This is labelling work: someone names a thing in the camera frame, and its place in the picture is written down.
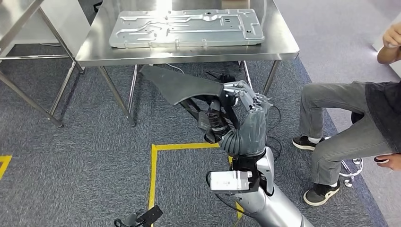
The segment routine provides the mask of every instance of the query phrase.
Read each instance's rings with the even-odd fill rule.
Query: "gray plastic panel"
[[[123,11],[109,44],[117,48],[255,45],[264,35],[253,9]]]

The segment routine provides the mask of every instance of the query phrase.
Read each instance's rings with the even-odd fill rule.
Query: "dark shirt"
[[[366,102],[393,153],[401,153],[401,82],[367,83]]]

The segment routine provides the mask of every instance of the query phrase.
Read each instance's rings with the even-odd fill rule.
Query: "person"
[[[379,63],[401,60],[401,23],[385,32],[383,43],[377,56]],[[341,108],[362,114],[363,118],[325,140],[323,108]],[[293,144],[313,151],[314,186],[304,193],[304,200],[320,206],[340,189],[343,159],[378,156],[378,160],[388,160],[379,166],[401,170],[401,82],[307,84],[301,95],[299,127],[301,136],[294,138]]]

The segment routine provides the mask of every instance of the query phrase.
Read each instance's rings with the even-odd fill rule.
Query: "gray jeans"
[[[307,84],[301,98],[300,131],[303,135],[312,138],[322,137],[323,108],[341,108],[365,116],[347,130],[316,146],[312,154],[314,183],[326,185],[336,183],[343,159],[391,153],[369,113],[365,83]]]

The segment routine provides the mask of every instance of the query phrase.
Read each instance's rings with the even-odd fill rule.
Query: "metal table frame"
[[[13,24],[10,31],[7,32],[0,41],[1,46],[8,46],[9,43],[12,41],[12,39],[15,37],[15,35],[20,31],[22,26],[29,20],[29,18],[35,13],[38,12],[43,20],[45,21],[46,25],[49,27],[53,35],[56,37],[56,39],[59,41],[60,45],[65,49],[67,54],[54,54],[54,55],[27,55],[27,56],[6,56],[6,57],[0,57],[1,60],[32,60],[32,59],[59,59],[59,58],[70,58],[72,60],[72,64],[70,69],[68,70],[68,73],[63,81],[63,84],[61,85],[61,88],[56,96],[56,99],[53,102],[52,107],[50,108],[49,111],[46,111],[43,107],[41,107],[37,102],[35,102],[33,99],[31,99],[27,94],[25,94],[24,91],[22,91],[13,81],[11,81],[9,78],[7,78],[4,73],[0,71],[0,80],[5,83],[8,87],[10,87],[12,90],[14,90],[22,99],[24,99],[29,105],[31,105],[33,108],[38,110],[40,113],[42,113],[48,120],[50,120],[56,127],[62,127],[63,123],[56,118],[54,118],[54,113],[56,111],[56,108],[60,102],[60,99],[64,93],[64,90],[70,80],[70,77],[72,75],[72,72],[74,68],[76,67],[80,73],[84,72],[84,69],[80,66],[79,63],[75,60],[75,57],[72,55],[71,51],[68,49],[66,46],[65,42],[61,38],[60,34],[57,32],[56,28],[53,26],[53,24],[50,22],[48,17],[45,15],[45,13],[42,11],[40,8],[40,4],[42,3],[43,0],[36,0],[32,2],[32,4],[27,8],[27,10],[24,12],[24,14],[21,16],[21,18],[17,21],[17,23]]]
[[[239,0],[244,2],[244,7],[252,8],[252,4],[262,0]],[[215,9],[216,1],[196,1],[173,0],[172,4],[176,7],[173,10],[192,9],[189,4],[206,4],[205,9]],[[131,115],[132,100],[138,67],[145,64],[164,64],[164,63],[187,63],[187,62],[217,62],[217,61],[238,61],[240,68],[244,69],[246,81],[252,87],[246,61],[274,60],[269,72],[262,93],[267,94],[273,83],[274,76],[282,60],[295,59],[299,54],[297,46],[291,32],[285,24],[282,15],[277,9],[273,0],[267,0],[267,22],[262,26],[265,34],[265,42],[262,45],[236,46],[236,47],[207,47],[202,48],[135,48],[135,49],[113,49],[108,40],[118,14],[122,10],[154,10],[155,4],[160,4],[156,0],[145,2],[133,0],[104,0],[103,4],[92,23],[88,36],[82,44],[77,61],[83,66],[98,67],[101,75],[106,80],[107,85],[112,91],[117,104],[128,121],[135,126],[136,122]],[[220,6],[230,4],[230,0],[221,0]],[[253,6],[255,11],[260,7]],[[107,73],[105,66],[112,65],[134,65],[128,107],[123,102],[120,93]]]

